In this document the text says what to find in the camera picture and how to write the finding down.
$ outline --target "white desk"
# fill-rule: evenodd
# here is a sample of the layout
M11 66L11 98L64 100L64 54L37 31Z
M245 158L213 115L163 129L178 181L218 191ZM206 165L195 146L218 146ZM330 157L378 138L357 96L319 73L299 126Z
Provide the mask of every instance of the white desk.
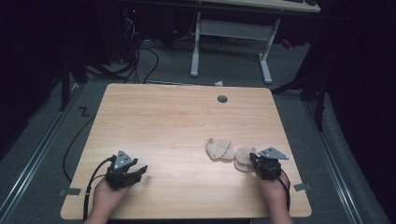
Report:
M245 7L266 7L278 10L291 10L299 12L320 12L318 5L312 7L307 3L293 3L282 0L200 0L202 2L231 4ZM267 84L272 83L271 74L268 69L267 57L276 36L280 19L274 21L273 25L263 26L227 21L201 20L201 13L197 13L195 29L195 45L192 54L191 76L197 77L199 70L200 36L217 35L232 38L244 38L265 41L263 52L259 54L259 62L262 67L262 75Z

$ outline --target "desk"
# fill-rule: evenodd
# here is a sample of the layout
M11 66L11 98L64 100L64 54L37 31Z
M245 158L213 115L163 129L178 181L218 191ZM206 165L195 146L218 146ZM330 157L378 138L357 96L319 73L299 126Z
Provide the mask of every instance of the desk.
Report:
M298 12L320 12L320 7L309 6L307 3L294 3L279 0L199 0L199 3L209 2L218 4L237 5L241 7L268 7L277 10L291 10ZM195 45L191 61L191 75L198 76L200 36L218 35L233 38L245 38L265 41L263 52L259 54L259 62L262 67L262 76L265 83L271 84L272 78L267 64L267 57L274 42L280 19L276 19L273 25L245 24L227 21L201 20L201 13L197 13L195 28Z
M281 163L291 184L302 183L268 89L110 84L71 184L82 191L66 197L62 217L82 219L92 172L120 149L139 159L130 171L148 170L113 218L268 217L255 175L210 160L209 138L228 139L234 150L275 147L290 156ZM291 187L290 197L293 217L311 214L304 191Z

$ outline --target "wooden table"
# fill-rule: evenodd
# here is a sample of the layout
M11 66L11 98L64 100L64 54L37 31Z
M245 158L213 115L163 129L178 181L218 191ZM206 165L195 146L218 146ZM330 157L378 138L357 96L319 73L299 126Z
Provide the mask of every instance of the wooden table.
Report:
M220 103L219 95L228 102ZM268 89L110 84L71 184L82 191L66 197L62 217L82 219L94 169L120 149L139 159L130 171L144 165L148 171L114 218L268 217L254 174L235 170L233 162L210 160L209 138L228 139L234 150L275 147L290 157L281 163L291 184L302 183ZM290 195L290 214L309 216L305 192L291 187Z

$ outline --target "hole in table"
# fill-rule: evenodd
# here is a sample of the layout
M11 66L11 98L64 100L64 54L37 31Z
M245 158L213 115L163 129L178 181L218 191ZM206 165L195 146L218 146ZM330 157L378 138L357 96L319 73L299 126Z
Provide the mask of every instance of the hole in table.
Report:
M218 96L218 101L219 101L220 103L227 103L228 98L227 98L227 96L225 96L225 95L220 95L220 96Z

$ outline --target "hand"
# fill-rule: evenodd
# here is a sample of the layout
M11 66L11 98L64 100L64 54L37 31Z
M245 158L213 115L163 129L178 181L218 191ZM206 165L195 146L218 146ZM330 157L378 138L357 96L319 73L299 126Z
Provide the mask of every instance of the hand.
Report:
M260 184L262 197L267 202L272 223L293 223L287 206L286 192L282 184L277 179L263 180L257 173L256 177ZM285 184L286 188L290 187L288 177L283 171L279 178Z
M96 185L93 194L92 210L87 220L87 223L107 223L107 220L120 206L122 199L132 188L133 185L123 189L113 189L104 178Z

